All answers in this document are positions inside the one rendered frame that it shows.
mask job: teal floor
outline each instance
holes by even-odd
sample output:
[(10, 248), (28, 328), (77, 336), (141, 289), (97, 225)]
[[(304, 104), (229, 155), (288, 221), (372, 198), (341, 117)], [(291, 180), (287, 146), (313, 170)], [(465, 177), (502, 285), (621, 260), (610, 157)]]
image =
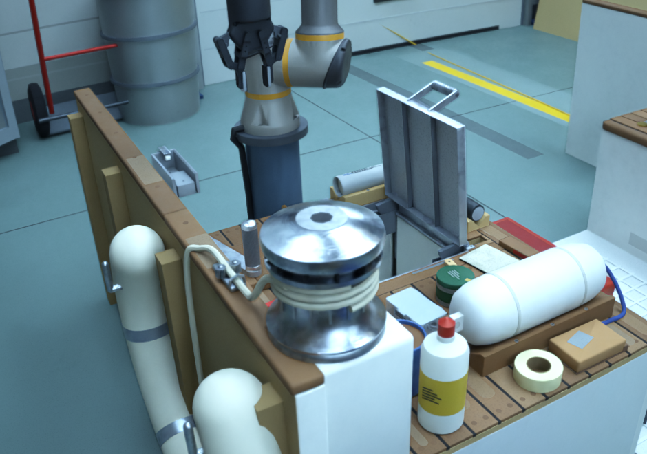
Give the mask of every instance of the teal floor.
[[(294, 89), (309, 121), (303, 196), (328, 197), (339, 173), (381, 163), (376, 88), (457, 88), (445, 115), (467, 127), (467, 192), (492, 219), (557, 241), (586, 230), (595, 169), (565, 154), (567, 123), (424, 65), (428, 52), (568, 111), (575, 42), (517, 27), (355, 56), (340, 89)], [(149, 157), (176, 148), (202, 193), (182, 199), (211, 232), (246, 216), (229, 142), (243, 94), (205, 87), (200, 111), (162, 127), (122, 124)], [(20, 125), (20, 153), (0, 158), (0, 451), (159, 453), (120, 332), (106, 303), (71, 136)]]

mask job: plastic bottle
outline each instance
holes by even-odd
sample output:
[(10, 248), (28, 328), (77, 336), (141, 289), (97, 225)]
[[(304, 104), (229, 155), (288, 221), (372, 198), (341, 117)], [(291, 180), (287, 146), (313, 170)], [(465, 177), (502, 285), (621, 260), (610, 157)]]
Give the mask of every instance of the plastic bottle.
[(450, 316), (439, 320), (437, 333), (427, 335), (422, 344), (419, 363), (417, 419), (425, 430), (440, 435), (456, 431), (465, 421), (469, 345), (455, 332), (456, 325), (462, 329)]

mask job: wheel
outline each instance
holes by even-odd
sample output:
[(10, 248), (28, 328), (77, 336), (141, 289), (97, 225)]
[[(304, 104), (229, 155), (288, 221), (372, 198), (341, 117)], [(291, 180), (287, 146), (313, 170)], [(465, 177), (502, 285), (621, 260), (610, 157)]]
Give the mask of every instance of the wheel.
[(28, 83), (28, 104), (30, 105), (30, 115), (34, 117), (36, 132), (40, 138), (48, 138), (51, 134), (51, 122), (39, 122), (41, 118), (48, 117), (46, 109), (46, 98), (36, 82)]

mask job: tape roll core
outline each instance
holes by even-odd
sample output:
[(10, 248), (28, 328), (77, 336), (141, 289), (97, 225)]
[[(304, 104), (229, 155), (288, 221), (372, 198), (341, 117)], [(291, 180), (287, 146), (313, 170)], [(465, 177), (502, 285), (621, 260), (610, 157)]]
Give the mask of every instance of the tape roll core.
[(513, 378), (521, 388), (530, 392), (555, 391), (563, 377), (563, 363), (544, 350), (526, 350), (516, 356)]

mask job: blue hose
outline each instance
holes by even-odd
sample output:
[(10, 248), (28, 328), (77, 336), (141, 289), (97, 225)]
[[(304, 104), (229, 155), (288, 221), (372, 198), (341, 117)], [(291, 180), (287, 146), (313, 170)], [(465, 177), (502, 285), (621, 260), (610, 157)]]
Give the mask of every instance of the blue hose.
[(604, 321), (605, 325), (608, 325), (611, 322), (616, 322), (619, 319), (621, 319), (624, 315), (626, 315), (626, 299), (624, 298), (624, 294), (622, 294), (622, 288), (619, 287), (619, 283), (617, 282), (617, 278), (613, 276), (613, 273), (611, 270), (608, 269), (608, 265), (606, 266), (606, 272), (608, 273), (608, 276), (611, 278), (611, 281), (613, 282), (613, 286), (617, 288), (617, 292), (619, 292), (619, 300), (622, 302), (622, 313), (619, 315), (614, 315), (609, 319), (606, 319)]

